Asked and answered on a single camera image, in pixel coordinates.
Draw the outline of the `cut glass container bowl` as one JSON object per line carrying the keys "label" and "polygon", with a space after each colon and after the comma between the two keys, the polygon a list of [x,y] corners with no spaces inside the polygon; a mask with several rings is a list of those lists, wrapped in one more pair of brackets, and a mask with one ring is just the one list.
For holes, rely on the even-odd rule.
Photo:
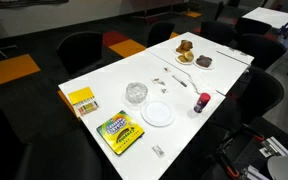
{"label": "cut glass container bowl", "polygon": [[142,103],[148,94],[148,88],[143,83],[130,83],[125,92],[126,100],[131,104]]}

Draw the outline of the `candy piece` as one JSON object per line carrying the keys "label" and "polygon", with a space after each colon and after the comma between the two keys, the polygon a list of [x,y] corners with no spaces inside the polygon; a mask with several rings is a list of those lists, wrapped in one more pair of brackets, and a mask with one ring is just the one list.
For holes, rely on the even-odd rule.
{"label": "candy piece", "polygon": [[165,86],[165,83],[162,80],[160,80],[159,78],[152,79],[152,82],[155,84],[161,84],[161,85]]}

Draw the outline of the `candy wrapper near table edge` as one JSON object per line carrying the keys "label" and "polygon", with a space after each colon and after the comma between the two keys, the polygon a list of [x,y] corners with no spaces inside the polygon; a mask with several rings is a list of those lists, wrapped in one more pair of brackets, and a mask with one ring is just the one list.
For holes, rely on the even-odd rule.
{"label": "candy wrapper near table edge", "polygon": [[163,157],[165,155],[164,151],[158,145],[153,146],[152,149],[158,157]]}

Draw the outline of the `white paper plate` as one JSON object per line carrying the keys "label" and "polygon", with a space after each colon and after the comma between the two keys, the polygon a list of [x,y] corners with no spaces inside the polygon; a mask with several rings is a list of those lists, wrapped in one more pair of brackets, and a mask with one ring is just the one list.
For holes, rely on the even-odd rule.
{"label": "white paper plate", "polygon": [[165,102],[152,101],[142,107],[141,115],[148,124],[165,127],[174,121],[175,110]]}

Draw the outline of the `black white marker pen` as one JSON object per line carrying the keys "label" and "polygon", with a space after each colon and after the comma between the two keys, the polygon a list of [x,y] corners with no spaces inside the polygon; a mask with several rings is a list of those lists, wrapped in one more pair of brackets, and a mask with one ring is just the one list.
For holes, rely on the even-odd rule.
{"label": "black white marker pen", "polygon": [[181,85],[183,85],[184,87],[187,87],[187,84],[184,82],[184,81],[182,81],[182,80],[180,80],[178,77],[176,77],[175,75],[172,75],[172,77],[176,80],[176,81],[178,81]]}

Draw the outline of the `green yellow crayon box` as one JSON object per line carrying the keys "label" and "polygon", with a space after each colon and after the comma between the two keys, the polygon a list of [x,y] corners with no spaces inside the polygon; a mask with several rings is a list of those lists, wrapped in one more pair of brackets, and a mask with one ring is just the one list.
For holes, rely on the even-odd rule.
{"label": "green yellow crayon box", "polygon": [[145,133],[144,129],[124,110],[115,114],[97,127],[96,130],[118,156],[122,155]]}

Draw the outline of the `plate with flat bread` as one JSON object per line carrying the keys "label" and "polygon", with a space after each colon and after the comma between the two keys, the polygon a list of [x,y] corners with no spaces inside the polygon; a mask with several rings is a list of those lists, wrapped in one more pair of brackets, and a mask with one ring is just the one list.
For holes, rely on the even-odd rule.
{"label": "plate with flat bread", "polygon": [[191,51],[187,51],[182,55],[179,55],[176,60],[181,64],[192,64],[194,60],[194,54]]}

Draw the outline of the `plate with golden bread rolls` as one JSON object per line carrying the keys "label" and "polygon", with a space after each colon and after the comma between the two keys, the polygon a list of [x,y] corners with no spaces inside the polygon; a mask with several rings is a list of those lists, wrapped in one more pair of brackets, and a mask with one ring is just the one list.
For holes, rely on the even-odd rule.
{"label": "plate with golden bread rolls", "polygon": [[175,49],[176,53],[184,54],[193,48],[193,43],[189,40],[182,40],[181,44]]}

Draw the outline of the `black office chair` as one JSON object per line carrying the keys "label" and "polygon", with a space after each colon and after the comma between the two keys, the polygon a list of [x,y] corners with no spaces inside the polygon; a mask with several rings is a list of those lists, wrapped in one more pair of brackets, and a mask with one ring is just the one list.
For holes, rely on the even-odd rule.
{"label": "black office chair", "polygon": [[221,22],[202,22],[200,36],[221,45],[228,45],[236,36],[236,31]]}
{"label": "black office chair", "polygon": [[58,45],[56,52],[71,77],[80,76],[100,67],[103,34],[81,31],[68,35]]}
{"label": "black office chair", "polygon": [[151,47],[163,41],[168,40],[174,28],[175,28],[174,23],[160,22],[160,23],[154,24],[148,35],[147,46]]}

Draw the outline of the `red lidded small can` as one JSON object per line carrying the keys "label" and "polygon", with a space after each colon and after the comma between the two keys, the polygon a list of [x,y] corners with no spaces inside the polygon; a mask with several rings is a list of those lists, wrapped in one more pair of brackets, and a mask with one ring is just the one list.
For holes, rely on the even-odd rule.
{"label": "red lidded small can", "polygon": [[194,111],[197,113],[201,113],[203,108],[210,101],[210,99],[211,96],[208,93],[201,93],[196,105],[194,106]]}

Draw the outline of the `white paper napkin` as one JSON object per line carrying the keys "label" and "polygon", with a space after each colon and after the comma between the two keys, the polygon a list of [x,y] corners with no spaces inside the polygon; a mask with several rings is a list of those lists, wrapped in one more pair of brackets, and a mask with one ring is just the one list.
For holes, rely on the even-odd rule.
{"label": "white paper napkin", "polygon": [[208,94],[220,94],[223,95],[223,93],[219,92],[215,88],[213,88],[209,83],[206,82],[206,80],[201,76],[193,76],[188,74],[188,81],[192,84],[195,92],[197,94],[202,93],[208,93]]}

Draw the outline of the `yellow marker pack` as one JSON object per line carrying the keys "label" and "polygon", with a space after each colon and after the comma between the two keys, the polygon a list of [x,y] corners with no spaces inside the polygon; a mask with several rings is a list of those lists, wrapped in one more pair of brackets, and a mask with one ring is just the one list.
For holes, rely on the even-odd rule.
{"label": "yellow marker pack", "polygon": [[95,95],[89,87],[71,92],[68,97],[77,117],[84,116],[99,108]]}

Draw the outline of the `plate with chocolate bread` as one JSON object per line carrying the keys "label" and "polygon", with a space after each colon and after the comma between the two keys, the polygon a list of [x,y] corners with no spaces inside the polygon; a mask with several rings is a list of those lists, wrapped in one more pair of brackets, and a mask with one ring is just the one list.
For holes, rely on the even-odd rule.
{"label": "plate with chocolate bread", "polygon": [[204,55],[200,55],[195,61],[194,64],[197,67],[200,67],[202,69],[213,69],[213,59]]}

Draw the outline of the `black chair right side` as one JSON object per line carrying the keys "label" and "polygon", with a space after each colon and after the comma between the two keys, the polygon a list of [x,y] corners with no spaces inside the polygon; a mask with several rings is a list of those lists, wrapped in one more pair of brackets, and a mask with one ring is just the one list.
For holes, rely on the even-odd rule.
{"label": "black chair right side", "polygon": [[242,94],[230,92],[210,118],[210,122],[227,130],[249,124],[278,105],[284,97],[282,84],[269,73],[253,69]]}

